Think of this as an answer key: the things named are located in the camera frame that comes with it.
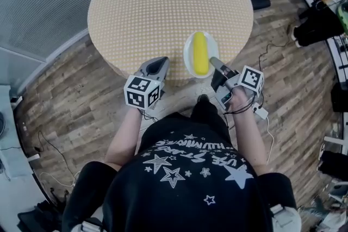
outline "star print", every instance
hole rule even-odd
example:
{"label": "star print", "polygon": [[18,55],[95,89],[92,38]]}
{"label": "star print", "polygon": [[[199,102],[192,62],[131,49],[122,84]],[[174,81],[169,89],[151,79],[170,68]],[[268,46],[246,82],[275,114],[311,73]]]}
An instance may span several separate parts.
{"label": "star print", "polygon": [[153,164],[153,173],[156,174],[162,165],[172,165],[170,162],[167,162],[167,158],[167,156],[160,158],[155,155],[153,160],[144,161],[143,164]]}
{"label": "star print", "polygon": [[208,168],[203,168],[201,173],[205,178],[210,175],[209,169]]}
{"label": "star print", "polygon": [[224,168],[230,173],[225,181],[235,181],[241,189],[244,189],[246,179],[253,178],[251,174],[246,172],[246,165],[241,165],[238,169],[224,165]]}
{"label": "star print", "polygon": [[177,168],[175,170],[170,170],[169,168],[163,167],[163,169],[164,169],[166,175],[160,181],[161,182],[168,181],[173,189],[176,186],[176,182],[178,182],[180,180],[185,180],[185,178],[179,174],[180,168]]}
{"label": "star print", "polygon": [[207,195],[207,197],[205,199],[203,199],[205,202],[207,202],[208,206],[211,204],[215,204],[215,200],[214,200],[215,196],[209,196]]}
{"label": "star print", "polygon": [[197,138],[197,136],[194,136],[193,134],[190,134],[190,135],[185,135],[184,134],[184,136],[185,136],[184,139],[196,139]]}

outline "shoe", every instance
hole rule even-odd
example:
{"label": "shoe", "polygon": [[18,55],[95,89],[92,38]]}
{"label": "shoe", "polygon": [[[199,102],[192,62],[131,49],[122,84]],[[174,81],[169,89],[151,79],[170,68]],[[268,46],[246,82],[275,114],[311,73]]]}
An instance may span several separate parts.
{"label": "shoe", "polygon": [[295,28],[298,27],[298,26],[293,26],[291,29],[290,29],[290,38],[293,40],[293,41],[296,41],[297,38],[295,37],[294,35],[294,31],[295,31]]}
{"label": "shoe", "polygon": [[298,47],[298,48],[303,47],[303,46],[301,46],[301,45],[299,44],[299,41],[298,41],[298,40],[295,41],[295,45],[296,45],[296,47]]}
{"label": "shoe", "polygon": [[201,94],[198,96],[197,102],[208,102],[209,101],[209,97],[207,94]]}
{"label": "shoe", "polygon": [[322,161],[318,164],[318,166],[316,167],[316,170],[319,171],[319,167],[322,165]]}
{"label": "shoe", "polygon": [[323,152],[325,151],[325,143],[323,143],[320,147],[320,151],[319,151],[319,156],[318,156],[318,160],[320,161],[321,156],[323,154]]}
{"label": "shoe", "polygon": [[319,195],[316,195],[313,200],[310,202],[310,204],[313,206],[315,204],[315,200],[319,198]]}

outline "person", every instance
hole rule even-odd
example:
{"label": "person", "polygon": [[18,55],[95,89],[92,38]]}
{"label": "person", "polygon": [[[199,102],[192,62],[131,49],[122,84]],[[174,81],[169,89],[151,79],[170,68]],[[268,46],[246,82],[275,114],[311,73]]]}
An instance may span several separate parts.
{"label": "person", "polygon": [[342,181],[348,181],[348,173],[344,171],[345,166],[348,165],[347,155],[326,151],[323,143],[320,148],[319,161],[318,171]]}
{"label": "person", "polygon": [[[230,109],[247,102],[233,89]],[[130,108],[104,163],[86,164],[63,214],[71,231],[102,205],[112,231],[273,231],[270,208],[296,209],[290,180],[271,173],[251,108],[234,114],[238,151],[207,95],[191,116],[170,114],[147,128],[134,156],[142,113]]]}
{"label": "person", "polygon": [[318,1],[300,15],[307,20],[294,26],[290,37],[298,48],[339,36],[344,32],[338,16],[323,1]]}
{"label": "person", "polygon": [[306,212],[316,216],[321,223],[315,228],[317,232],[336,232],[346,223],[346,208],[325,209],[319,196],[314,198],[315,207],[300,207],[299,212]]}

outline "white wall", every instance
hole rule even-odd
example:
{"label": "white wall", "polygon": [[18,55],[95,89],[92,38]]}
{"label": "white wall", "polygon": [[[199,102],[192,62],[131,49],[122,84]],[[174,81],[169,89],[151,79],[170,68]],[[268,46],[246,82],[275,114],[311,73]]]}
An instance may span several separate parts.
{"label": "white wall", "polygon": [[29,175],[8,181],[0,175],[0,225],[5,232],[20,232],[17,214],[34,209],[46,200],[34,178]]}

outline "wooden floor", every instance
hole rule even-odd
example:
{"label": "wooden floor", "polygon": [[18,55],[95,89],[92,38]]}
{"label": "wooden floor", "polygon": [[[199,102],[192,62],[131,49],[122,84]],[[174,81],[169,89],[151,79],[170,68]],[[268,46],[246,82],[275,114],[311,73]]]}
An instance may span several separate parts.
{"label": "wooden floor", "polygon": [[[271,0],[271,3],[270,8],[254,13],[251,37],[232,62],[232,68],[241,70],[244,65],[258,68],[258,57],[265,52],[266,45],[285,44],[288,25],[296,20],[298,10],[306,7],[303,0]],[[264,107],[269,112],[269,130],[275,136],[270,166],[291,179],[297,204],[309,205],[330,180],[316,171],[323,137],[332,135],[336,123],[340,123],[339,114],[331,107],[335,72],[330,53],[323,42],[301,49],[289,43],[284,48],[270,47],[261,65],[265,74]],[[27,89],[16,110],[26,153],[36,153],[32,146],[40,147],[38,132],[42,131],[63,153],[73,174],[91,160],[102,160],[127,111],[123,96],[125,81],[92,44],[70,48]],[[170,88],[149,114],[158,118],[174,111],[189,114],[202,93],[213,97],[210,79]],[[141,134],[150,124],[143,121]],[[269,149],[267,122],[258,120],[258,126]],[[231,137],[235,142],[234,129]],[[73,176],[62,157],[42,138],[41,142],[41,158],[32,162],[36,175],[47,172],[61,183],[71,185]],[[64,189],[72,190],[45,173],[41,181],[47,189],[54,187],[60,196]],[[303,220],[303,231],[316,221],[307,216]]]}

